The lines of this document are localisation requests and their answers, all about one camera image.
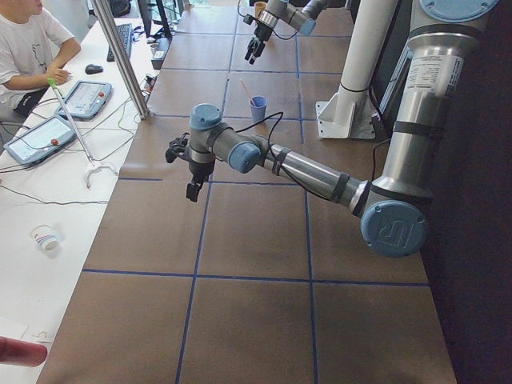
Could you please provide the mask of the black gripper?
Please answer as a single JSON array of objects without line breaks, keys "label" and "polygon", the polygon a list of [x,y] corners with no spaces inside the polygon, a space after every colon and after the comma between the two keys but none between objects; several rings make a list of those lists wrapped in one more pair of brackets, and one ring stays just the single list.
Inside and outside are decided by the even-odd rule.
[{"label": "black gripper", "polygon": [[187,184],[186,197],[193,202],[197,202],[203,183],[214,171],[214,161],[207,163],[190,161],[189,170],[192,173],[192,183]]},{"label": "black gripper", "polygon": [[267,42],[272,33],[274,32],[271,26],[268,26],[264,22],[256,22],[256,29],[254,31],[254,37],[250,40],[247,46],[247,52],[245,60],[249,61],[249,64],[253,65],[257,58],[259,58],[265,48]]}]

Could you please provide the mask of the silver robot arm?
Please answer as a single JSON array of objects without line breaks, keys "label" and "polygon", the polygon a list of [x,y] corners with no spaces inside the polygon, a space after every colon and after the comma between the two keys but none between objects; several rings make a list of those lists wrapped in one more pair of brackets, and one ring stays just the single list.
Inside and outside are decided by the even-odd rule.
[{"label": "silver robot arm", "polygon": [[[250,41],[246,60],[253,63],[263,50],[277,20],[281,19],[302,34],[308,34],[324,6],[311,1],[306,11],[297,11],[288,1],[270,1],[257,18],[255,37]],[[186,188],[186,197],[195,202],[205,180],[214,170],[217,160],[246,174],[255,166],[270,170],[277,176],[287,177],[305,190],[327,200],[334,200],[338,191],[339,173],[297,154],[283,146],[273,144],[261,136],[244,136],[222,121],[222,112],[211,104],[193,108],[190,116],[190,137],[182,158],[189,163],[193,177]]]},{"label": "silver robot arm", "polygon": [[487,24],[500,20],[497,1],[414,1],[410,32],[397,68],[400,103],[393,129],[382,134],[370,116],[378,112],[371,91],[385,49],[395,1],[364,1],[358,9],[339,88],[315,106],[322,146],[297,152],[270,136],[235,130],[219,108],[193,108],[190,129],[169,144],[166,161],[186,162],[186,196],[196,201],[221,163],[246,174],[261,167],[359,218],[362,240],[389,258],[417,253],[431,225],[429,180],[463,64]]}]

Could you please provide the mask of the person's right hand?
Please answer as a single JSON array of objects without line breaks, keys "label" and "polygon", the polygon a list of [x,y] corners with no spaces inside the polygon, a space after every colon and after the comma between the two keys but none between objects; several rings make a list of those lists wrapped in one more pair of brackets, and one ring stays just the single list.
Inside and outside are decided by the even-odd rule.
[{"label": "person's right hand", "polygon": [[50,68],[46,72],[46,78],[48,80],[52,80],[56,85],[61,85],[66,83],[71,76],[71,72],[60,69],[60,68]]}]

